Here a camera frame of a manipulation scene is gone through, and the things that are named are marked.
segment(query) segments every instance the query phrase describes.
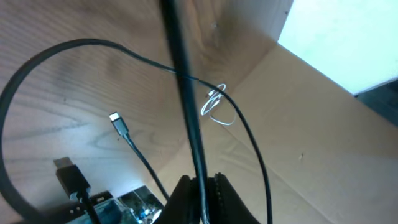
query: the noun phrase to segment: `wooden panel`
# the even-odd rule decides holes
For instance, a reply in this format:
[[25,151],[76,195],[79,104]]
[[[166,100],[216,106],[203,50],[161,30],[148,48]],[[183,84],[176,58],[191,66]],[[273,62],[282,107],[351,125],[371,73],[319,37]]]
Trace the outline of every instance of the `wooden panel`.
[[[271,29],[248,26],[254,21],[250,18],[240,22],[249,13],[242,13],[237,2],[213,2],[215,14],[204,10],[210,1],[181,2],[194,74],[209,82],[227,82],[229,90],[275,45],[266,35]],[[256,2],[250,3],[253,9]],[[287,3],[261,3],[262,8],[278,10],[263,18],[278,27],[272,29],[274,37],[279,36],[286,17],[282,8],[290,7],[290,1],[283,2]],[[112,40],[171,64],[155,0],[3,0],[0,16],[1,89],[30,57],[72,39]],[[217,29],[205,22],[213,16]],[[125,142],[119,141],[108,115],[119,111],[125,117],[135,142],[159,170],[186,139],[175,86],[171,74],[113,49],[80,47],[54,56],[29,75],[9,110],[3,154],[14,185],[39,208],[66,202],[52,164],[63,156],[79,165],[94,194],[110,190],[120,195],[141,185],[147,172]],[[199,105],[206,91],[197,89]],[[3,200],[0,208],[2,222],[20,219]]]
[[[245,146],[228,130],[212,120],[208,120],[201,130],[208,175],[212,176],[218,172],[225,174],[252,214],[261,223],[266,223],[264,182],[252,147]],[[188,144],[164,166],[159,172],[159,178],[171,193],[184,174],[195,176]],[[272,189],[274,223],[330,223],[269,167],[268,175]],[[154,182],[149,187],[157,195],[161,195]]]
[[[398,129],[391,123],[281,46],[232,97],[267,166],[332,223],[396,223]],[[215,116],[229,110],[224,103]],[[227,129],[251,148],[239,122]]]

